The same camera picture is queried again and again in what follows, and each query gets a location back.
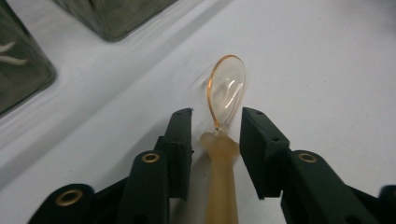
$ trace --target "spoon handle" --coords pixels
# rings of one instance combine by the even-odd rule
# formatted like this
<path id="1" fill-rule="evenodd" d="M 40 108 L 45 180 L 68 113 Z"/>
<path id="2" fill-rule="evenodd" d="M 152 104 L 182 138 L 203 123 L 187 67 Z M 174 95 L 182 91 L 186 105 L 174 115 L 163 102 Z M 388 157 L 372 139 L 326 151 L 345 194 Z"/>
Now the spoon handle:
<path id="1" fill-rule="evenodd" d="M 227 136 L 203 135 L 201 142 L 212 160 L 206 224 L 237 224 L 233 159 L 239 146 Z"/>

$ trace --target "tabletop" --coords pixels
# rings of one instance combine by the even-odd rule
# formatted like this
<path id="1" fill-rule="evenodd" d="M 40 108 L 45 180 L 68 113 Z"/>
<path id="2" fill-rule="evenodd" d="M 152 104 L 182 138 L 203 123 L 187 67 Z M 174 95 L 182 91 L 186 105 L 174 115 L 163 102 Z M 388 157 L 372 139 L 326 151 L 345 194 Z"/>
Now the tabletop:
<path id="1" fill-rule="evenodd" d="M 204 223 L 213 124 L 205 81 L 223 55 L 245 63 L 242 105 L 265 113 L 291 149 L 321 155 L 376 196 L 396 183 L 396 2 L 178 0 L 119 42 L 49 0 L 9 0 L 54 64 L 55 82 L 0 119 L 0 223 L 26 223 L 54 190 L 95 191 L 154 148 L 173 112 L 191 107 L 190 195 L 171 223 Z M 239 140 L 241 109 L 230 127 Z M 239 223 L 285 223 L 234 164 Z"/>

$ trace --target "plastic utensil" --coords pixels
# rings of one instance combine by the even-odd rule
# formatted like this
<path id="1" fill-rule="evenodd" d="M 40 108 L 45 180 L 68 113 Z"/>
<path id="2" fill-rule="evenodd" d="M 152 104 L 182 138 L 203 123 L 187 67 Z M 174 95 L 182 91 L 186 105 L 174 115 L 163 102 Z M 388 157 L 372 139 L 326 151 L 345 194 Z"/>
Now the plastic utensil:
<path id="1" fill-rule="evenodd" d="M 234 55 L 222 57 L 207 84 L 207 102 L 215 123 L 213 133 L 201 136 L 201 145 L 212 160 L 206 224 L 237 224 L 233 159 L 239 146 L 227 136 L 228 126 L 238 108 L 246 78 L 245 66 Z"/>

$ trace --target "gold screw hole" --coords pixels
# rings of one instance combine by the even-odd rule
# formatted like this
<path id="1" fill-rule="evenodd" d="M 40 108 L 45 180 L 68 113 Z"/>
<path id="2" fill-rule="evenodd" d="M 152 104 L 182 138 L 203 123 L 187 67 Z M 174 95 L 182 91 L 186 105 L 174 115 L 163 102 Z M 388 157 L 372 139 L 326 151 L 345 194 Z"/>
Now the gold screw hole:
<path id="1" fill-rule="evenodd" d="M 298 158 L 302 161 L 311 162 L 311 163 L 318 161 L 318 159 L 314 155 L 305 152 L 298 154 Z"/>
<path id="2" fill-rule="evenodd" d="M 157 160 L 160 159 L 160 156 L 156 153 L 149 153 L 146 154 L 143 158 L 142 161 L 146 163 L 153 163 L 156 162 Z"/>
<path id="3" fill-rule="evenodd" d="M 78 202 L 84 193 L 80 189 L 70 189 L 56 199 L 56 204 L 61 207 L 66 207 Z"/>

